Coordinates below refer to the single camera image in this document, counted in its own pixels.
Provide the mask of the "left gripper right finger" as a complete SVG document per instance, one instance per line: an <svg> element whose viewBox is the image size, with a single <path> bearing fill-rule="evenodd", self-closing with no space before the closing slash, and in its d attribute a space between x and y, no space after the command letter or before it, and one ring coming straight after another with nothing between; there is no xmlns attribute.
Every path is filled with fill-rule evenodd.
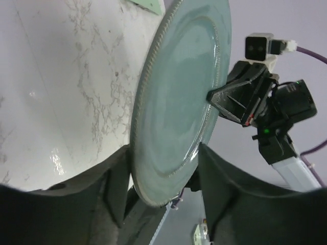
<svg viewBox="0 0 327 245"><path fill-rule="evenodd" d="M215 244L326 244L326 189L297 192L269 184L205 144L199 146L198 159Z"/></svg>

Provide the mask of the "grey-green ribbed plate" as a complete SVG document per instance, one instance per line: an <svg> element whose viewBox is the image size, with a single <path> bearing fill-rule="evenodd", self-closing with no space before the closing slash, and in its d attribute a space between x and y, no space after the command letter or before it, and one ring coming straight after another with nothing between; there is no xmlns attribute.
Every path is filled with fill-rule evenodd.
<svg viewBox="0 0 327 245"><path fill-rule="evenodd" d="M218 110L207 94L226 84L231 51L228 1L174 1L141 72L130 130L136 192L161 206L184 188L208 143Z"/></svg>

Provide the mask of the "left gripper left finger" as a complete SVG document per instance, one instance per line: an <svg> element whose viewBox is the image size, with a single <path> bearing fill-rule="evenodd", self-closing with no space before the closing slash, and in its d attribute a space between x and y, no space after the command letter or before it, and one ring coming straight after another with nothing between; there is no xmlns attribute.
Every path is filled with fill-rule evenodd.
<svg viewBox="0 0 327 245"><path fill-rule="evenodd" d="M103 162L46 190L1 185L1 244L88 244L97 204L123 224L129 185L125 145Z"/></svg>

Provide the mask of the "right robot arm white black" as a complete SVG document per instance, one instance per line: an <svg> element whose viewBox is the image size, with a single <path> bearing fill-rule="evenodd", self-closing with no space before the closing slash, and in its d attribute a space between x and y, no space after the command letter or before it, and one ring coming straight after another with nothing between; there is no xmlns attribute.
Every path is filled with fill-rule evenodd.
<svg viewBox="0 0 327 245"><path fill-rule="evenodd" d="M227 77L226 85L211 90L207 101L222 118L243 127L255 127L259 152L291 189L309 191L322 182L309 169L288 134L317 109L303 80L278 82L279 76L264 63L239 61Z"/></svg>

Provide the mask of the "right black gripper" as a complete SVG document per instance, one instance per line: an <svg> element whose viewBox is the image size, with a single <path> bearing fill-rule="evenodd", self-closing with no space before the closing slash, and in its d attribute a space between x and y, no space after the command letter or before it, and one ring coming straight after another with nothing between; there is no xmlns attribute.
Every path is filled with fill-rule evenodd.
<svg viewBox="0 0 327 245"><path fill-rule="evenodd" d="M207 101L221 117L249 125L261 113L272 85L272 73L265 64L239 61L229 73L227 84L208 92Z"/></svg>

